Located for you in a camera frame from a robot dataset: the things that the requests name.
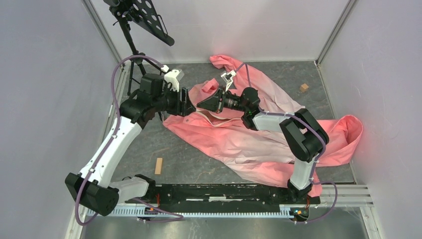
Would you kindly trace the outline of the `pink zip jacket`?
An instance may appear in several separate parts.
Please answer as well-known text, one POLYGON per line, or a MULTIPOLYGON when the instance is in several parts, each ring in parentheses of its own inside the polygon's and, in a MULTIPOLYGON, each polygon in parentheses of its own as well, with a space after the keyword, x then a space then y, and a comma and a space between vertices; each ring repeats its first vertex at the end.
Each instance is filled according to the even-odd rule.
MULTIPOLYGON (((214 55, 210 62, 218 69, 236 70, 234 94, 252 86, 258 91, 262 109, 292 113, 301 108, 281 87, 258 69, 243 67, 227 55, 214 55)), ((169 116, 164 127, 204 154, 223 162, 245 180, 275 187, 287 187, 293 174, 294 155, 285 137, 278 132, 247 129, 242 113, 225 109, 211 113, 202 109, 186 116, 169 116)), ((329 143, 319 159, 319 167, 340 166, 350 162, 363 134, 362 122, 352 115, 320 120, 329 143)))

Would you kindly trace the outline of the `black perforated music stand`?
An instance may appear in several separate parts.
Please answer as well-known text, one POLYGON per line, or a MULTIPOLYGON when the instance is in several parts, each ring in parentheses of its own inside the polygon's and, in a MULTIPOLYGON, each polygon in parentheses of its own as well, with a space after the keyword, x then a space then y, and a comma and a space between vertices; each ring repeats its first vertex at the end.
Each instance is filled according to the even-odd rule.
MULTIPOLYGON (((173 46, 175 40, 168 35, 167 28, 162 23, 162 17, 159 15, 151 0, 104 0, 108 6, 111 14, 116 18, 119 26, 123 32, 123 35, 130 47, 132 55, 145 55, 139 52, 130 34, 129 22, 134 22, 144 30, 167 44, 173 46)), ((152 58, 136 58, 130 60, 130 73, 129 73, 129 84, 127 95, 129 96, 132 91, 132 82, 140 84, 140 82, 133 78, 133 71, 135 65, 141 71, 142 76, 146 74, 143 66, 143 61, 146 61, 154 68, 160 70, 161 73, 169 72, 169 68, 166 65, 153 61, 152 58)))

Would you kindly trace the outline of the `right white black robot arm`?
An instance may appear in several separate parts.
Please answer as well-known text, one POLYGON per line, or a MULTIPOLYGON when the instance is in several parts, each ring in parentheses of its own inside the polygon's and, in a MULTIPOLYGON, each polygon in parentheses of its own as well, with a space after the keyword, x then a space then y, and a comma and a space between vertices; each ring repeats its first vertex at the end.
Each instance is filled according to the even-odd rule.
POLYGON ((295 113, 265 112, 260 107, 258 91, 252 87, 245 88, 239 96, 219 87, 197 107, 217 114, 225 108, 243 112, 241 120, 247 129, 282 133, 295 157, 293 174, 287 181, 288 198, 300 203, 307 197, 318 158, 329 143, 327 133, 307 109, 295 113))

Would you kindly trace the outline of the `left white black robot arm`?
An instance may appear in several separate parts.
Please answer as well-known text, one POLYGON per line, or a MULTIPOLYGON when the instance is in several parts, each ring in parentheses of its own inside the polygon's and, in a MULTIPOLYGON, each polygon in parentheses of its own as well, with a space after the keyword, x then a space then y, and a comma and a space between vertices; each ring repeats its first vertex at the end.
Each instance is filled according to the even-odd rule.
POLYGON ((156 113, 184 117, 195 112, 188 89, 179 86, 183 75, 174 69, 142 76, 139 88, 120 104, 119 115, 91 160, 79 173, 67 175, 65 185, 77 204, 107 216, 117 204, 132 198, 145 203, 156 198, 156 189, 145 177, 135 176, 128 182, 111 182, 111 178, 130 144, 156 113))

